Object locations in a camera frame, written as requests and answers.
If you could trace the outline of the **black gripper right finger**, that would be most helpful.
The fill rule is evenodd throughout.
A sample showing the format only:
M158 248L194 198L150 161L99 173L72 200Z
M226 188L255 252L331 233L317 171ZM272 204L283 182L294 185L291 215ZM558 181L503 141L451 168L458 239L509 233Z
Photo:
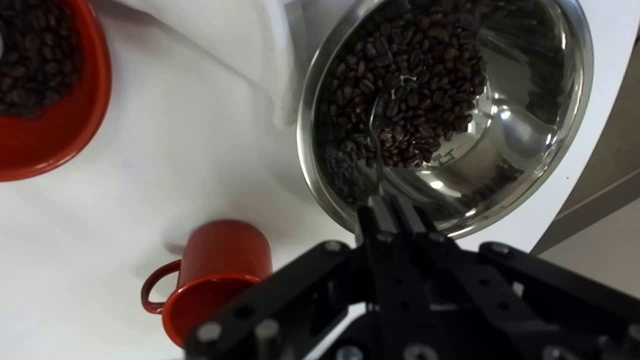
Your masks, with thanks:
M425 210L402 197L389 198L389 212L399 242L433 241L440 236Z

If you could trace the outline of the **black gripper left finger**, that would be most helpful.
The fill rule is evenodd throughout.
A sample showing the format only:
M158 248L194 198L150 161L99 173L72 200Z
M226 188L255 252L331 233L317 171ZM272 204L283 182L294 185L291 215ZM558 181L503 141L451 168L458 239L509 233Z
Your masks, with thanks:
M369 197L357 210L357 223L360 235L367 242L392 242L399 235L392 204L383 197Z

